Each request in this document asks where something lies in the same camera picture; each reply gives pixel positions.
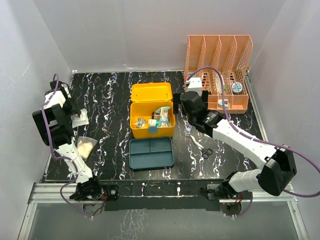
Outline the white gauze pad bag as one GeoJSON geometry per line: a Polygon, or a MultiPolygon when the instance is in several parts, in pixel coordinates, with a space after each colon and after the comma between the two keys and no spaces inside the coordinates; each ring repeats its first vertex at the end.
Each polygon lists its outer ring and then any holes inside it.
{"type": "Polygon", "coordinates": [[[74,114],[71,116],[72,128],[89,125],[88,111],[84,108],[80,110],[80,116],[74,114]]]}

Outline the cotton swab bag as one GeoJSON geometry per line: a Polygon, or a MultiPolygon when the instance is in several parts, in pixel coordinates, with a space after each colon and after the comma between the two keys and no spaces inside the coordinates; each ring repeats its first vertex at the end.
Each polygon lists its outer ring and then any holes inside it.
{"type": "Polygon", "coordinates": [[[155,112],[159,112],[160,113],[160,120],[159,120],[159,124],[158,124],[158,128],[162,128],[162,127],[171,127],[171,123],[169,120],[169,110],[170,110],[170,106],[163,106],[158,108],[155,112]]]}

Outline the white plastic bottle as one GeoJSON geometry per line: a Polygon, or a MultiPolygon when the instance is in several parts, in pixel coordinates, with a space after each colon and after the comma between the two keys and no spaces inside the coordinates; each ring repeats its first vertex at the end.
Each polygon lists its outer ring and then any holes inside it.
{"type": "Polygon", "coordinates": [[[148,120],[148,127],[158,127],[158,125],[159,125],[159,123],[160,123],[160,120],[159,119],[152,119],[152,118],[150,118],[149,120],[148,120]]]}

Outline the clear bag blue items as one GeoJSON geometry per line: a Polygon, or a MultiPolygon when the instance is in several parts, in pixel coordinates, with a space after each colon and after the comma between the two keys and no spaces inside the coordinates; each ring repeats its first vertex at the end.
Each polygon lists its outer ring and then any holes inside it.
{"type": "Polygon", "coordinates": [[[144,128],[146,126],[146,120],[143,117],[139,117],[133,125],[139,129],[144,128]]]}

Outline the brown medicine bottle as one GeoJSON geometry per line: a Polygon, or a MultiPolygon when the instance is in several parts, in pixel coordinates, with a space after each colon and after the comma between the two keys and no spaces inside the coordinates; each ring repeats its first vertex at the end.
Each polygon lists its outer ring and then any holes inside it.
{"type": "Polygon", "coordinates": [[[151,116],[152,119],[155,119],[155,120],[160,120],[161,118],[161,114],[159,112],[153,112],[152,113],[152,116],[151,116]]]}

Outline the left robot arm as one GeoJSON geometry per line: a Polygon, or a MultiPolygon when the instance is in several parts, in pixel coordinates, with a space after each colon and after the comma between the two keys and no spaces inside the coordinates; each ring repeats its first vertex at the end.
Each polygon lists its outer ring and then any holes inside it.
{"type": "MultiPolygon", "coordinates": [[[[41,109],[32,117],[45,145],[63,159],[76,183],[71,200],[109,198],[93,171],[85,163],[80,145],[75,143],[73,129],[89,123],[87,112],[80,109],[70,94],[69,85],[50,82],[41,109]]],[[[174,155],[171,138],[176,125],[170,83],[134,84],[131,94],[129,124],[134,139],[130,141],[129,167],[135,171],[171,168],[174,155]]]]}

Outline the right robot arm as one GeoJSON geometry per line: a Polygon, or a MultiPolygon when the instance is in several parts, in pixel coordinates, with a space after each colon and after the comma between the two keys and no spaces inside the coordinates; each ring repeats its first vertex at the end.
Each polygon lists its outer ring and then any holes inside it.
{"type": "Polygon", "coordinates": [[[221,141],[251,160],[256,169],[235,171],[206,194],[233,199],[241,192],[263,190],[279,196],[297,174],[294,155],[287,146],[272,146],[235,126],[224,114],[209,110],[195,91],[180,95],[180,102],[191,126],[221,141]]]}

